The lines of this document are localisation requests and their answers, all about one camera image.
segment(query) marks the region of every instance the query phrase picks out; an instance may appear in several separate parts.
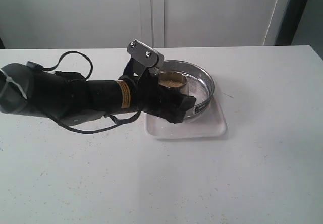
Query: yellow label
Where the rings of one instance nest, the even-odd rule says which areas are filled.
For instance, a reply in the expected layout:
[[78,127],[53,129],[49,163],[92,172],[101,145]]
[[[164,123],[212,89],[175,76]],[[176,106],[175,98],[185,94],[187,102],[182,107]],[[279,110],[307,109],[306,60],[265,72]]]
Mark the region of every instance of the yellow label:
[[128,84],[123,80],[116,80],[119,84],[122,92],[122,105],[121,109],[126,109],[130,107],[131,93]]

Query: white table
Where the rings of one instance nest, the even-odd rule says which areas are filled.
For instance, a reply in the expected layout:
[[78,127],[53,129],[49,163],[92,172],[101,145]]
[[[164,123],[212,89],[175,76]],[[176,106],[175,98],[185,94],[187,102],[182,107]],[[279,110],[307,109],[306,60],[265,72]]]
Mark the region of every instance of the white table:
[[[52,66],[66,50],[3,50],[1,66]],[[85,49],[92,79],[116,79],[125,49]],[[1,114],[0,223],[323,223],[323,62],[309,46],[165,48],[219,84],[228,132],[153,140],[144,115],[80,135]],[[70,55],[60,70],[88,64]],[[80,126],[96,129],[108,120]]]

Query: white cabinet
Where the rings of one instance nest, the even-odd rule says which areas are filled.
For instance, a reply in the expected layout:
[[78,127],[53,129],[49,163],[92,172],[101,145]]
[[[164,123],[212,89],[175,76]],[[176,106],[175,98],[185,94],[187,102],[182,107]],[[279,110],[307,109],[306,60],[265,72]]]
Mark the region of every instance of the white cabinet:
[[6,48],[273,45],[288,0],[0,0]]

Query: white wall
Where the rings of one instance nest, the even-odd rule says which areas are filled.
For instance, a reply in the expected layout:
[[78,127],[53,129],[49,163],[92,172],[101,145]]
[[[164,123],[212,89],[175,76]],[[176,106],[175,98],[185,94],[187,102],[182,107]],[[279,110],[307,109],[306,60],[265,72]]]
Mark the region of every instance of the white wall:
[[0,0],[6,48],[126,47],[143,39],[140,0]]
[[273,15],[274,44],[287,1],[165,0],[165,46],[264,45]]
[[323,0],[308,0],[293,45],[310,45],[323,58]]

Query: round sieve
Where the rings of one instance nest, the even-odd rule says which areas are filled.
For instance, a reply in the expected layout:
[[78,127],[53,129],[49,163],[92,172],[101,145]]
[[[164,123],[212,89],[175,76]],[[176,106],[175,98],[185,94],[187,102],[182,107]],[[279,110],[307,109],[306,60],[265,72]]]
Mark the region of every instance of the round sieve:
[[175,71],[187,78],[188,95],[196,98],[195,106],[186,112],[185,119],[193,117],[206,109],[215,89],[213,78],[197,65],[178,60],[164,61],[161,71]]

